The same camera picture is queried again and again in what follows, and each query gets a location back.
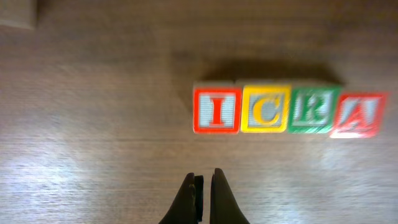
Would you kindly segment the red letter I block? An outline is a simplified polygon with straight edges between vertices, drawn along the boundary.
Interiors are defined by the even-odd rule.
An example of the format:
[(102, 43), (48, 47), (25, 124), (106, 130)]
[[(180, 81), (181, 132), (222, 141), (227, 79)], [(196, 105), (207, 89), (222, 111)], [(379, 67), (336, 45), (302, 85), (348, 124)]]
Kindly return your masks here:
[(243, 90), (226, 82), (193, 86), (193, 132), (237, 134), (241, 124)]

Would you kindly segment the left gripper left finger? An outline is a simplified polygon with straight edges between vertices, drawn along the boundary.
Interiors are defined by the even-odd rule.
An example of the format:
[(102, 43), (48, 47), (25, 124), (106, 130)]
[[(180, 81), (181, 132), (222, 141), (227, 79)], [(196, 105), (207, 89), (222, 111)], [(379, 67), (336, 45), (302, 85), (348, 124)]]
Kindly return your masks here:
[(159, 224), (198, 224), (203, 218), (202, 175), (188, 173)]

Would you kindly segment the green letter R block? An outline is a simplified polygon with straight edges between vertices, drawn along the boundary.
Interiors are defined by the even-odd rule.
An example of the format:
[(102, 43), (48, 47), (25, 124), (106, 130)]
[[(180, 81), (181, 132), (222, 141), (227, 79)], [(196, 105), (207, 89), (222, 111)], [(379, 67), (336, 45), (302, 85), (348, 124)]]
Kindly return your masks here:
[(326, 134), (332, 129), (340, 86), (305, 86), (292, 90), (287, 131)]

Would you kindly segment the blue letter P block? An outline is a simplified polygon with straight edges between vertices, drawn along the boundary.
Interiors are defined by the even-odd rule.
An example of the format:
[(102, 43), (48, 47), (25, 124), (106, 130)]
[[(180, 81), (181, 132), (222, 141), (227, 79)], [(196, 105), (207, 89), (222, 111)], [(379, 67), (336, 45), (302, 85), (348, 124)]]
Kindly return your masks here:
[(35, 29), (37, 0), (1, 0), (1, 25)]

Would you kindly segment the yellow letter C block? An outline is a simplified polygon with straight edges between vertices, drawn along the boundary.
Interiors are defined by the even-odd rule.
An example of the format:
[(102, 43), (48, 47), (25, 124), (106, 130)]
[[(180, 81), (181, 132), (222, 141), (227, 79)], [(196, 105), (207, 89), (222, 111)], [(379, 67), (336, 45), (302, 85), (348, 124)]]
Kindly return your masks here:
[(247, 84), (243, 86), (241, 131), (283, 133), (287, 128), (292, 86)]

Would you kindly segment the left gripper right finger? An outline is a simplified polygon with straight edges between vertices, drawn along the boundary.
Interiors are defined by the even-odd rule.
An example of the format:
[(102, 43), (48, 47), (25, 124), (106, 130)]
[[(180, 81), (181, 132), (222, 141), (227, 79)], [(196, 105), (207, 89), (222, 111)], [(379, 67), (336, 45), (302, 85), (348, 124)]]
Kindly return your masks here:
[(220, 168), (211, 179), (210, 224), (249, 224)]

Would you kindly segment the red letter A block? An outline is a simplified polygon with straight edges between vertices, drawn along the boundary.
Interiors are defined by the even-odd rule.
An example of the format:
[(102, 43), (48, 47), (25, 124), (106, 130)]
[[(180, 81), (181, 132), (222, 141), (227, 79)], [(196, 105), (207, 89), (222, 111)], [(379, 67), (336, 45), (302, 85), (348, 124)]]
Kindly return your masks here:
[(380, 132), (386, 92), (344, 93), (340, 96), (331, 138), (372, 138)]

